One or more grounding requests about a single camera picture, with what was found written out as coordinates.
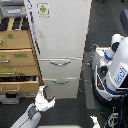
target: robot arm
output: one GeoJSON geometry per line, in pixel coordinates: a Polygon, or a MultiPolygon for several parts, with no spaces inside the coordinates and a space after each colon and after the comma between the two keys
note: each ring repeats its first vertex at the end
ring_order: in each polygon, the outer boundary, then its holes
{"type": "Polygon", "coordinates": [[[107,70],[111,65],[112,58],[121,43],[124,39],[120,34],[114,34],[111,40],[111,47],[109,47],[106,51],[103,50],[104,56],[100,59],[100,68],[102,71],[107,70]]]}
{"type": "Polygon", "coordinates": [[[48,102],[43,91],[46,86],[40,86],[37,96],[35,98],[35,104],[32,103],[28,106],[26,112],[12,125],[11,128],[35,128],[40,121],[41,114],[39,111],[45,112],[55,105],[55,98],[51,102],[48,102]]]}

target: drawer handle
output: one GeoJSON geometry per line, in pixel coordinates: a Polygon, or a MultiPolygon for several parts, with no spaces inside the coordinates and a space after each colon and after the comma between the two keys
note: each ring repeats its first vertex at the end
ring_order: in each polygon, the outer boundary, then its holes
{"type": "Polygon", "coordinates": [[[16,90],[4,90],[4,89],[3,89],[4,87],[5,87],[5,86],[2,86],[2,87],[1,87],[1,92],[18,92],[18,91],[20,90],[19,86],[18,86],[18,88],[17,88],[16,90]]]}
{"type": "Polygon", "coordinates": [[[66,83],[68,83],[69,81],[66,80],[66,81],[64,81],[64,82],[59,82],[59,81],[52,81],[52,82],[54,82],[54,83],[56,83],[56,84],[66,84],[66,83]]]}
{"type": "Polygon", "coordinates": [[[0,63],[8,63],[9,59],[7,59],[6,61],[0,61],[0,63]]]}
{"type": "Polygon", "coordinates": [[[2,73],[0,73],[0,75],[15,75],[15,74],[16,74],[16,71],[14,71],[14,72],[6,72],[6,73],[2,72],[2,73]]]}
{"type": "Polygon", "coordinates": [[[3,41],[2,41],[2,40],[0,40],[0,44],[2,44],[2,42],[3,42],[3,41]]]}
{"type": "Polygon", "coordinates": [[[64,62],[64,63],[61,63],[61,64],[58,64],[58,63],[56,63],[55,61],[50,61],[50,63],[51,63],[51,64],[54,64],[54,65],[57,65],[57,66],[64,66],[64,65],[66,65],[66,64],[71,63],[71,61],[67,61],[67,62],[64,62]]]}

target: refrigerator door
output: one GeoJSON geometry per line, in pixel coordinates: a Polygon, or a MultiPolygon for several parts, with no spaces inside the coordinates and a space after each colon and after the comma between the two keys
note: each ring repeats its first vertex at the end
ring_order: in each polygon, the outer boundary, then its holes
{"type": "Polygon", "coordinates": [[[81,57],[88,32],[91,0],[31,0],[30,2],[25,3],[28,14],[32,6],[35,34],[40,49],[37,57],[81,57]]]}

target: wooden drawer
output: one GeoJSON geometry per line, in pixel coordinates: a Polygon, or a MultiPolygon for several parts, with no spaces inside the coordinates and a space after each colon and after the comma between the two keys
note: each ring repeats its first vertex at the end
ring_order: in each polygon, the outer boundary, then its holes
{"type": "Polygon", "coordinates": [[[48,99],[77,98],[79,79],[43,79],[48,99]]]}
{"type": "Polygon", "coordinates": [[[38,60],[42,78],[79,77],[82,67],[82,58],[38,60]]]}
{"type": "Polygon", "coordinates": [[[0,66],[35,65],[31,49],[0,50],[0,66]]]}
{"type": "Polygon", "coordinates": [[[38,92],[38,77],[35,81],[0,82],[0,93],[38,92]]]}
{"type": "Polygon", "coordinates": [[[19,66],[19,67],[0,67],[0,77],[9,76],[33,76],[38,75],[38,70],[36,65],[33,66],[19,66]]]}
{"type": "Polygon", "coordinates": [[[27,30],[0,31],[0,49],[31,48],[27,30]]]}

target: white panel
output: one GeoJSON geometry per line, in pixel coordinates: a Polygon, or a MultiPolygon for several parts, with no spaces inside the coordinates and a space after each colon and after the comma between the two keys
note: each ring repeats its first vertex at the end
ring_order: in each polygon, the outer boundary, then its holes
{"type": "Polygon", "coordinates": [[[82,59],[38,61],[43,78],[80,77],[82,59]]]}
{"type": "Polygon", "coordinates": [[[38,58],[78,57],[84,52],[91,0],[31,0],[38,58]],[[38,4],[48,4],[49,17],[40,17],[38,4]]]}
{"type": "Polygon", "coordinates": [[[48,86],[46,94],[48,99],[52,99],[54,96],[56,99],[61,98],[77,98],[79,79],[66,79],[69,82],[65,84],[57,84],[53,80],[43,80],[44,84],[48,86]]]}

